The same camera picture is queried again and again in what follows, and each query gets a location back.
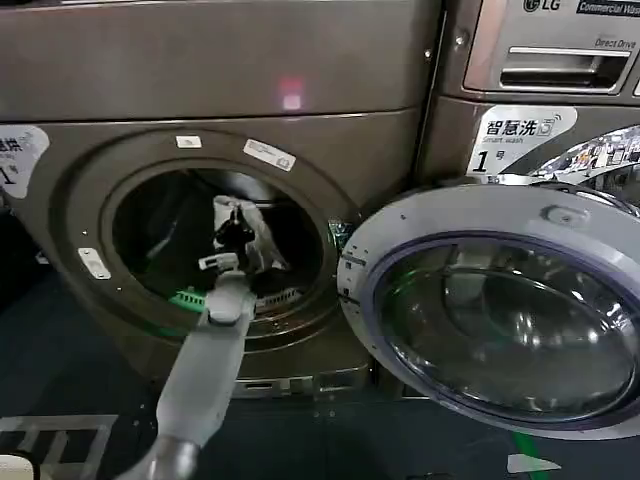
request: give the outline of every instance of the open door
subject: open door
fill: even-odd
[[[640,219],[597,200],[505,185],[402,198],[343,251],[349,323],[400,380],[472,418],[640,433]]]

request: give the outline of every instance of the front-loading washing machine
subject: front-loading washing machine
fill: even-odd
[[[536,435],[635,435],[638,210],[579,185],[633,200],[637,9],[613,3],[8,9],[4,190],[141,371],[194,320],[222,191],[293,266],[261,285],[241,382],[357,383],[337,261],[358,340],[415,390]],[[416,139],[428,189],[390,202]]]
[[[237,395],[362,385],[337,258],[411,174],[439,18],[421,0],[0,8],[5,194],[149,378],[213,286],[213,199],[250,200],[288,268],[256,280]]]
[[[640,8],[446,5],[416,165],[429,189],[350,238],[347,318],[390,372],[471,418],[637,435]]]

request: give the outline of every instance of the gray robotic arm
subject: gray robotic arm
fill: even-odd
[[[231,401],[255,303],[243,272],[220,275],[162,390],[158,438],[118,480],[182,480],[195,471],[200,449],[222,425]]]

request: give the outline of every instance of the white sticker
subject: white sticker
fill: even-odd
[[[202,140],[197,135],[177,135],[178,148],[202,148]]]
[[[296,157],[293,155],[257,140],[247,140],[242,151],[285,172],[290,172],[296,163]]]
[[[80,260],[87,267],[89,273],[93,275],[93,278],[97,280],[109,280],[111,278],[111,272],[104,266],[104,262],[95,248],[79,248],[78,255],[80,255]]]
[[[575,125],[573,107],[497,105],[480,122],[467,174],[496,175]]]
[[[557,463],[542,458],[530,457],[523,453],[509,455],[507,457],[507,472],[509,473],[544,472],[547,470],[559,470],[561,468]]]
[[[25,198],[31,173],[49,148],[49,137],[34,125],[0,125],[0,183],[14,198]]]

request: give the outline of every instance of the dark floor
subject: dark floor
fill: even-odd
[[[130,465],[153,439],[154,393],[55,275],[47,276],[5,309],[0,314],[0,329],[0,417],[74,415],[57,417],[68,427],[38,427],[41,431],[37,438],[33,432],[10,431],[5,425],[0,448],[27,445],[39,461],[57,462],[56,480],[91,480],[95,475],[86,465],[92,462],[100,464],[97,478],[110,479]],[[88,423],[82,422],[107,418],[94,415],[117,415],[117,419],[111,430],[86,427]],[[30,421],[44,425],[38,422],[52,420]],[[63,434],[66,443],[56,457],[52,451],[56,431],[60,430],[67,432]],[[109,441],[104,455],[97,462],[95,458],[89,462],[90,447],[105,432]],[[518,445],[522,450],[523,442]],[[393,402],[362,395],[355,400],[322,404],[237,401],[222,430],[203,452],[197,478],[638,477],[640,438],[597,443],[534,439],[526,450],[562,469],[509,475],[507,456],[519,452],[512,434],[425,400]]]

